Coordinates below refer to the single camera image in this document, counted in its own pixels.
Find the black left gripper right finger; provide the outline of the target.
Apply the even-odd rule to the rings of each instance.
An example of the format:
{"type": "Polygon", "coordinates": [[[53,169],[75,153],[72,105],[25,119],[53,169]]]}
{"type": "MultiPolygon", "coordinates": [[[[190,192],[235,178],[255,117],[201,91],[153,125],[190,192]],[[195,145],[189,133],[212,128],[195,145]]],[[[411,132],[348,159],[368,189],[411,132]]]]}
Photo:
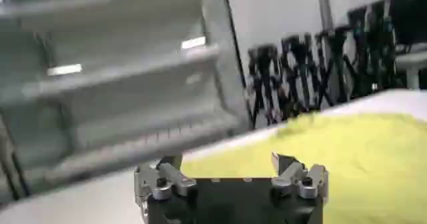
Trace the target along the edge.
{"type": "Polygon", "coordinates": [[[309,169],[295,157],[272,153],[272,163],[277,176],[271,178],[272,187],[282,195],[296,191],[302,199],[327,199],[329,171],[324,165],[313,164],[309,169]]]}

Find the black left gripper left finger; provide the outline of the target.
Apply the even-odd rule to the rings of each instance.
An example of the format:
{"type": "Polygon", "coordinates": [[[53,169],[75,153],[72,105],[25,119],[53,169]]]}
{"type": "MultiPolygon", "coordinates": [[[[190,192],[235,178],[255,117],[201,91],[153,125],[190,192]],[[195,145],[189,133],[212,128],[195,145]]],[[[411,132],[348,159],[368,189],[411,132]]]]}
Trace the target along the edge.
{"type": "Polygon", "coordinates": [[[150,197],[165,201],[177,195],[192,198],[197,193],[197,181],[181,170],[183,155],[167,155],[151,163],[138,165],[133,172],[135,202],[142,206],[150,197]]]}

